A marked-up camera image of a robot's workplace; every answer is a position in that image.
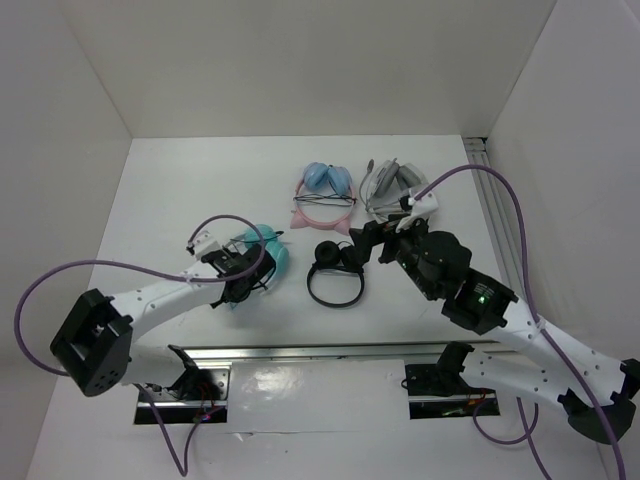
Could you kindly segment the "teal cat-ear headphones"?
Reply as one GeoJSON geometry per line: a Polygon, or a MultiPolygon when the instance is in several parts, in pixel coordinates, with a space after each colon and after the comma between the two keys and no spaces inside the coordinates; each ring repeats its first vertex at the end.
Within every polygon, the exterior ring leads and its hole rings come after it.
{"type": "MultiPolygon", "coordinates": [[[[274,230],[266,224],[257,224],[257,230],[264,238],[266,252],[274,261],[274,267],[266,273],[261,280],[256,283],[250,292],[247,292],[240,300],[232,301],[224,296],[221,301],[226,304],[230,310],[234,310],[239,303],[249,298],[257,298],[258,296],[267,295],[271,289],[275,288],[278,282],[284,277],[289,266],[289,250],[279,237],[283,234],[282,230],[274,230]]],[[[232,237],[224,247],[230,251],[233,256],[247,253],[248,250],[259,243],[258,234],[252,229],[247,228],[243,233],[232,237]]]]}

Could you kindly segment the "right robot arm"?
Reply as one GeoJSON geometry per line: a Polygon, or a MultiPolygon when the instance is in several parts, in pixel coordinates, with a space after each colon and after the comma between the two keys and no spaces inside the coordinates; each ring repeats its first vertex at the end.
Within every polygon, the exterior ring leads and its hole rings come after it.
{"type": "Polygon", "coordinates": [[[395,223],[352,228],[360,262],[382,246],[382,264],[396,263],[429,301],[455,325],[499,342],[530,360],[519,365],[460,342],[438,361],[436,379],[448,392],[473,388],[508,391],[563,414],[578,433],[602,444],[620,440],[633,423],[639,363],[617,360],[584,345],[549,322],[498,280],[470,266],[472,253],[450,232],[423,220],[406,230],[395,223]]]}

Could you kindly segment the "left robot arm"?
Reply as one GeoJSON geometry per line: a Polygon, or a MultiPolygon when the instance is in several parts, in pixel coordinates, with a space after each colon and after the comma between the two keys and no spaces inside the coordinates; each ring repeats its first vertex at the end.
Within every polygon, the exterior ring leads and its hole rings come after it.
{"type": "Polygon", "coordinates": [[[77,299],[50,350],[84,396],[137,383],[184,399],[211,383],[183,348],[142,348],[137,341],[197,307],[243,302],[266,285],[276,261],[258,244],[238,253],[213,243],[195,258],[175,280],[116,295],[92,289],[77,299]]]}

